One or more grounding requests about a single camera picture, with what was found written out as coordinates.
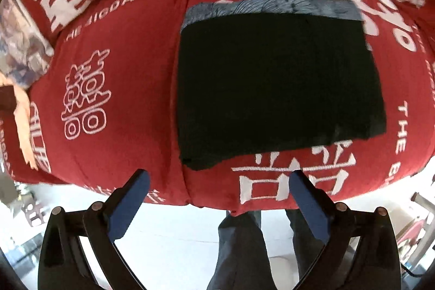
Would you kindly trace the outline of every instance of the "white floor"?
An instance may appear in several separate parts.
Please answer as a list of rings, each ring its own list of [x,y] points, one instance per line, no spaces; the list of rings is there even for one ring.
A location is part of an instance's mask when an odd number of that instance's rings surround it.
[[[397,232],[410,219],[421,214],[421,210],[409,200],[415,191],[420,191],[427,198],[435,196],[430,187],[434,172],[435,160],[413,178],[345,202],[354,210],[373,211],[380,205],[385,206]],[[42,202],[50,207],[61,205],[67,212],[86,209],[94,201],[107,198],[75,186],[38,185],[34,190]],[[125,237],[117,241],[117,246],[147,289],[205,290],[215,270],[217,228],[224,217],[225,211],[199,209],[191,205],[143,204]],[[284,256],[293,265],[289,278],[295,285],[297,269],[291,243],[292,231],[285,212],[264,211],[262,230],[269,257]],[[92,258],[89,244],[84,242],[84,247],[101,285],[107,288],[103,273],[96,259]],[[25,279],[31,290],[36,289],[35,279],[35,274],[29,274]]]

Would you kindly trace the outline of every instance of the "red bedding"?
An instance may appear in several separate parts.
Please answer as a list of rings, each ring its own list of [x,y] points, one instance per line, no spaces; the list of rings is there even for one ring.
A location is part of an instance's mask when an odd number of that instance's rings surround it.
[[[56,42],[48,73],[30,91],[33,119],[41,123],[34,134],[38,173],[110,193],[144,168],[152,181],[147,202],[239,214],[295,207],[287,181],[298,166],[339,200],[418,172],[434,151],[434,0],[353,0],[379,70],[386,134],[241,156],[200,172],[180,164],[177,146],[180,25],[192,5],[237,0],[94,0],[64,28],[52,27],[41,0],[22,1]],[[222,37],[216,34],[210,46]],[[35,176],[26,166],[15,168],[19,158],[9,153],[16,178]]]

